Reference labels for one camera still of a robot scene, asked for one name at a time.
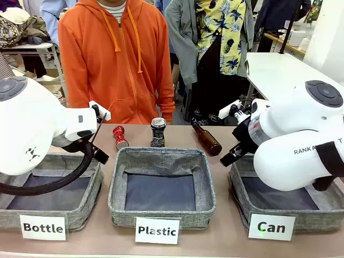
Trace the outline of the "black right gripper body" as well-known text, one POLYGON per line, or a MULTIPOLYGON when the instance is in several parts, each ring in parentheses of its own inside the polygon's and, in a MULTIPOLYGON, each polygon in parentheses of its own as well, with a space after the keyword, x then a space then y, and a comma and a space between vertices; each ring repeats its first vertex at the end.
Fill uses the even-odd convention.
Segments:
POLYGON ((242 147, 243 155, 246 155, 247 153, 254 154, 258 148, 258 145, 251 139, 249 135, 249 123, 250 118, 246 118, 232 132, 239 142, 238 145, 241 145, 242 147))

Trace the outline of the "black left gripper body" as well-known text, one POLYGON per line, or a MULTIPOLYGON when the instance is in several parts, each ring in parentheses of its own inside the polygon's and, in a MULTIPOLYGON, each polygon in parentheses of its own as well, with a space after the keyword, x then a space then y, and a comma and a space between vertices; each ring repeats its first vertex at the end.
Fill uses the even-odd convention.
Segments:
POLYGON ((93 144, 88 139, 78 139, 71 144, 63 147, 63 150, 69 153, 82 152, 84 154, 94 155, 93 144))

